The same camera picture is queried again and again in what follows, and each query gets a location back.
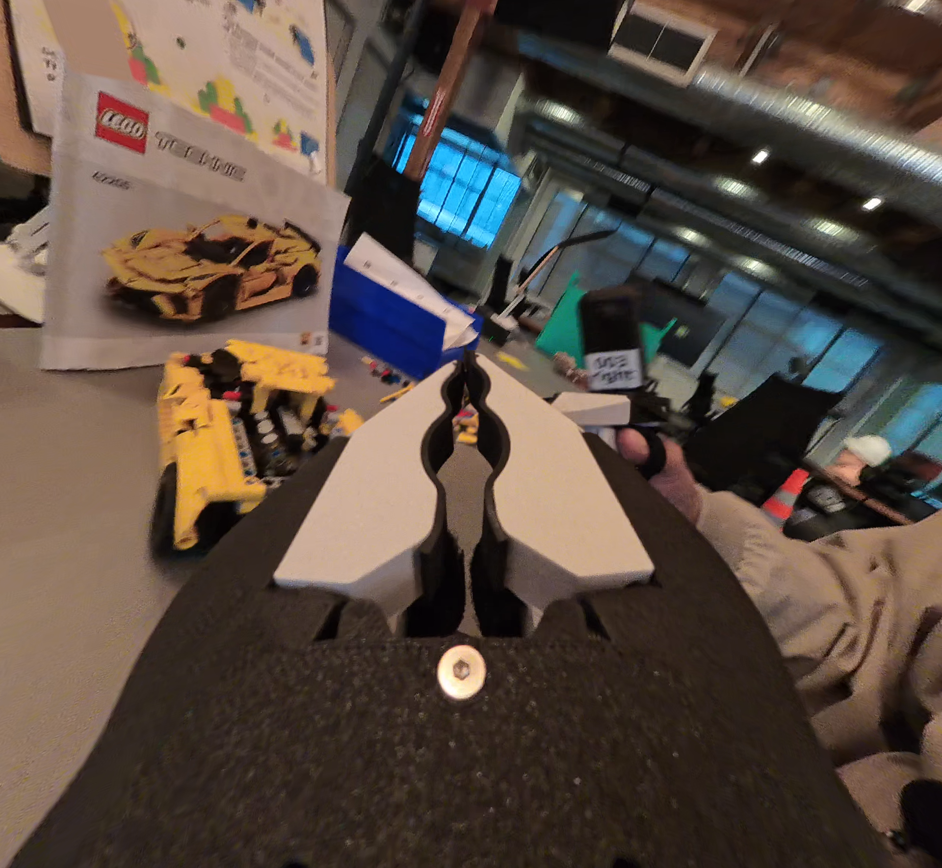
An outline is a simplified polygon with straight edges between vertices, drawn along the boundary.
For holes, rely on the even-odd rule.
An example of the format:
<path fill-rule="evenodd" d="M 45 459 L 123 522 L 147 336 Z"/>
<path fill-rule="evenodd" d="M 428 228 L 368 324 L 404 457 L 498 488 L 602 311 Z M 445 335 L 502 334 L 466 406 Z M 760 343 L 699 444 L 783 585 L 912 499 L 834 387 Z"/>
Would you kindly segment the green felt bag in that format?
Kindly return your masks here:
<path fill-rule="evenodd" d="M 552 359 L 559 355 L 571 357 L 575 367 L 580 370 L 585 369 L 585 357 L 579 304 L 585 295 L 580 273 L 575 272 L 535 343 L 540 352 Z M 670 317 L 661 327 L 640 320 L 642 356 L 646 365 L 654 361 L 664 340 L 677 324 L 678 319 L 675 317 Z"/>

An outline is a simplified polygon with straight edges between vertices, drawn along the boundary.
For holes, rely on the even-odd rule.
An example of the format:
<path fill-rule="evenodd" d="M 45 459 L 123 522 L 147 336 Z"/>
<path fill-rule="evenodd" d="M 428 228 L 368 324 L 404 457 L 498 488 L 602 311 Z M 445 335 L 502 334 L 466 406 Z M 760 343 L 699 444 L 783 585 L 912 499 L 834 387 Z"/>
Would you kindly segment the blue paned window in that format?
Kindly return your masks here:
<path fill-rule="evenodd" d="M 517 200 L 523 180 L 497 137 L 451 118 L 421 179 L 417 229 L 489 250 Z"/>

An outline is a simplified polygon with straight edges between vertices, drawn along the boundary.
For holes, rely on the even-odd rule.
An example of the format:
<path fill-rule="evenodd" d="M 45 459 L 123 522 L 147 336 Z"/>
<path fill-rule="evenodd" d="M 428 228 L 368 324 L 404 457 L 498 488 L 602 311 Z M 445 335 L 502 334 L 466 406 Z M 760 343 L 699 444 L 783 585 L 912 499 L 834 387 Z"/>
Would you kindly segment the blue plastic bin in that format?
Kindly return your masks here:
<path fill-rule="evenodd" d="M 347 265 L 351 248 L 336 255 L 329 328 L 365 352 L 416 380 L 476 349 L 483 318 L 458 307 L 470 319 L 470 340 L 445 346 L 445 320 Z"/>

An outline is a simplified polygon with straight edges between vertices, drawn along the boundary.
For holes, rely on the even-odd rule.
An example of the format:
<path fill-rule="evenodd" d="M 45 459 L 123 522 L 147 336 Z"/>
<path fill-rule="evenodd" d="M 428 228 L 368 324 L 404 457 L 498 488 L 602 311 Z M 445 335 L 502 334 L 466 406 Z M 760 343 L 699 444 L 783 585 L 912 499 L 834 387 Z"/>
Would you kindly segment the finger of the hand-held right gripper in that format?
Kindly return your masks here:
<path fill-rule="evenodd" d="M 623 394 L 563 391 L 550 407 L 581 428 L 619 428 L 631 423 L 631 401 Z"/>

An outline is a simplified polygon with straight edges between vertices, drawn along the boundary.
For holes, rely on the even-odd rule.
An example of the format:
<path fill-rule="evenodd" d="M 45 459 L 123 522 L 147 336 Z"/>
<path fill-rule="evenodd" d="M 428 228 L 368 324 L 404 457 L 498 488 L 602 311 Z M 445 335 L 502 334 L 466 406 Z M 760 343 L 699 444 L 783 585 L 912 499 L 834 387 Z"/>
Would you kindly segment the black partition panel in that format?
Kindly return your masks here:
<path fill-rule="evenodd" d="M 844 396 L 773 375 L 687 438 L 689 470 L 701 486 L 760 507 L 800 467 Z"/>

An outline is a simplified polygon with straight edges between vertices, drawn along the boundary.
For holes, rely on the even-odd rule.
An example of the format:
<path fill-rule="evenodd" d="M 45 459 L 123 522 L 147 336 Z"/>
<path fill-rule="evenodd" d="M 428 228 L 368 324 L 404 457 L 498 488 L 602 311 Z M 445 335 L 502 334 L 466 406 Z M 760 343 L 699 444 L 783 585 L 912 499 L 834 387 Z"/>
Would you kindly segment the mannequin head white hard hat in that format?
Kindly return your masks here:
<path fill-rule="evenodd" d="M 837 457 L 825 472 L 846 485 L 858 486 L 865 471 L 881 467 L 893 454 L 889 441 L 881 436 L 864 435 L 846 438 Z"/>

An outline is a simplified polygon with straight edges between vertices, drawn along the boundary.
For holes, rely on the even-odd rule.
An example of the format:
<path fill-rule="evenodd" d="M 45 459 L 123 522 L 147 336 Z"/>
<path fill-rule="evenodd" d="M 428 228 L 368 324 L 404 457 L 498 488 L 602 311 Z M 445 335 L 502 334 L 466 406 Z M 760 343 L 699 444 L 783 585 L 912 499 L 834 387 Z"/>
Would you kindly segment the person's right hand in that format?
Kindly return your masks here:
<path fill-rule="evenodd" d="M 688 521 L 700 520 L 703 500 L 678 444 L 653 431 L 625 427 L 617 431 L 616 448 Z"/>

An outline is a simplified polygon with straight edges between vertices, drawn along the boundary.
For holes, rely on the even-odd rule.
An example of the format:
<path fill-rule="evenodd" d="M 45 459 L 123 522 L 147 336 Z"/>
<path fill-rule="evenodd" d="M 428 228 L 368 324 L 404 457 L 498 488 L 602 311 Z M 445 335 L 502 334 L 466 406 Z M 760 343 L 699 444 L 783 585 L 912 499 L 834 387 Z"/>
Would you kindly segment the white ceiling vent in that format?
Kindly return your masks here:
<path fill-rule="evenodd" d="M 607 56 L 678 87 L 699 73 L 718 28 L 646 3 L 625 4 Z"/>

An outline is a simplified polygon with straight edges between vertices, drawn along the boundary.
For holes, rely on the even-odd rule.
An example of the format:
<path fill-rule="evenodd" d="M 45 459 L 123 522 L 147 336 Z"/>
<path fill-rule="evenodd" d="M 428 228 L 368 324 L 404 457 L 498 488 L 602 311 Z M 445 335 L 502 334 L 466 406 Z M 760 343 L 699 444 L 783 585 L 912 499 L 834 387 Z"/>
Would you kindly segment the brown post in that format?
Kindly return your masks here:
<path fill-rule="evenodd" d="M 431 157 L 465 80 L 474 51 L 477 49 L 484 28 L 496 11 L 497 1 L 465 0 L 441 73 L 438 75 L 404 168 L 404 176 L 417 185 L 421 185 L 425 178 Z"/>

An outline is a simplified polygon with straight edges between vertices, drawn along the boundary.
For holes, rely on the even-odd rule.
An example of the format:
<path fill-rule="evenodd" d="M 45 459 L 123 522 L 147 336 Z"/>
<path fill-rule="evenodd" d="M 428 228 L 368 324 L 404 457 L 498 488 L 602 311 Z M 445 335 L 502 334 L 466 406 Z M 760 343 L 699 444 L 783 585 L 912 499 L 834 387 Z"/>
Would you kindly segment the metal ventilation duct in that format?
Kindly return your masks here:
<path fill-rule="evenodd" d="M 940 347 L 939 149 L 713 72 L 527 69 L 515 150 Z"/>

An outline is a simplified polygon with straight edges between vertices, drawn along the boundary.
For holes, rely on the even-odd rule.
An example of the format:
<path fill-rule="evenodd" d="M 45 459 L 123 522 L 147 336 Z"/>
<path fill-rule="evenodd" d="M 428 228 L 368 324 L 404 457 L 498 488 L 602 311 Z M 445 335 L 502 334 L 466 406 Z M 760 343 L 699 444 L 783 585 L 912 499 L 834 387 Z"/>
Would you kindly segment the grey desk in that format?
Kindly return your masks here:
<path fill-rule="evenodd" d="M 2 333 L 2 864 L 577 866 L 552 654 L 460 707 L 444 635 L 272 574 L 340 447 L 194 567 L 145 552 L 156 371 Z"/>

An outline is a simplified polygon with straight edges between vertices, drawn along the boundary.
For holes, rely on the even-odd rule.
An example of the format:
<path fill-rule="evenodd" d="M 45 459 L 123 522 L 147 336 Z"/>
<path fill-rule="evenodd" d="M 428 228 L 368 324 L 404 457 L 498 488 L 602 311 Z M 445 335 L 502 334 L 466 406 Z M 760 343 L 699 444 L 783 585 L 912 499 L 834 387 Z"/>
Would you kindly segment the white paper bags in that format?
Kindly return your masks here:
<path fill-rule="evenodd" d="M 409 301 L 445 323 L 443 350 L 465 347 L 477 339 L 472 316 L 438 293 L 424 276 L 362 233 L 347 254 L 345 265 L 373 283 Z"/>

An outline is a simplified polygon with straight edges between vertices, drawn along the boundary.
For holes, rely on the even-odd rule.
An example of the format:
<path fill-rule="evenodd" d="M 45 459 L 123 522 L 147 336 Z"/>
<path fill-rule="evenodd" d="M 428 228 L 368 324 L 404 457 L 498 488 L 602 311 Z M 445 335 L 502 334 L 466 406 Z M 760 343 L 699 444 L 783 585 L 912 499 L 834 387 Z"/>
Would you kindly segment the building instruction booklet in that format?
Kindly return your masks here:
<path fill-rule="evenodd" d="M 327 355 L 348 197 L 135 83 L 66 71 L 58 109 L 43 370 Z"/>

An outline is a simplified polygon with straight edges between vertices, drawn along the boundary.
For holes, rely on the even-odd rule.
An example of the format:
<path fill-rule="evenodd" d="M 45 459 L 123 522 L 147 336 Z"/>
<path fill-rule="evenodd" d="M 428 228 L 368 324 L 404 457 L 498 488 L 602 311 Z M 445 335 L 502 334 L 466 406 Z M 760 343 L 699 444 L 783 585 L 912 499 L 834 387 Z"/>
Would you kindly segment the orange traffic cone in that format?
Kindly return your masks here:
<path fill-rule="evenodd" d="M 761 505 L 761 512 L 776 529 L 782 529 L 791 517 L 809 477 L 806 469 L 793 470 L 785 482 Z"/>

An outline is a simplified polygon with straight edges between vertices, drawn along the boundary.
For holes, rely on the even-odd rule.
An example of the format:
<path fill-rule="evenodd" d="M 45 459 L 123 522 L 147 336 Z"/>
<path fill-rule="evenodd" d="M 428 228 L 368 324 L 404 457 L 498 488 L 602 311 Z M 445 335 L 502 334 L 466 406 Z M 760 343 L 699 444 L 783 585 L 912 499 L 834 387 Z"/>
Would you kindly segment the yellow toy car model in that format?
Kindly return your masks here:
<path fill-rule="evenodd" d="M 157 393 L 156 557 L 208 553 L 332 438 L 364 420 L 331 405 L 323 357 L 229 340 L 174 352 Z"/>

